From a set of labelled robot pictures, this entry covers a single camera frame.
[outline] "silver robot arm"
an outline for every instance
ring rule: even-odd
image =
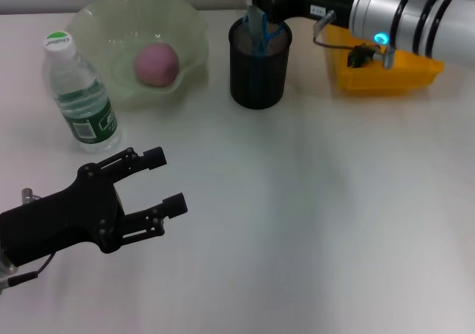
[[[472,0],[355,0],[349,29],[357,38],[475,68]]]

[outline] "pen holder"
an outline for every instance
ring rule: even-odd
[[[237,20],[229,30],[231,95],[244,108],[270,108],[284,94],[292,31],[285,23],[263,22],[266,47],[256,53],[243,21]]]

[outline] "yellow tray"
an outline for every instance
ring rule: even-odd
[[[327,43],[331,45],[356,46],[371,43],[355,39],[348,29],[328,26],[324,30]],[[386,70],[379,61],[369,62],[362,68],[348,68],[347,50],[330,50],[337,86],[348,92],[373,91],[378,94],[400,94],[430,85],[444,70],[442,62],[416,56],[403,50],[396,51],[394,67]]]

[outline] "water bottle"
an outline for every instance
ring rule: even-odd
[[[74,137],[86,152],[113,148],[120,139],[117,120],[96,69],[83,57],[73,37],[50,34],[43,47],[49,60],[50,89]]]

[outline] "pink dough ball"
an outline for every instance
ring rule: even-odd
[[[138,80],[156,87],[166,87],[173,83],[180,72],[178,56],[170,45],[154,43],[141,50],[134,63]]]

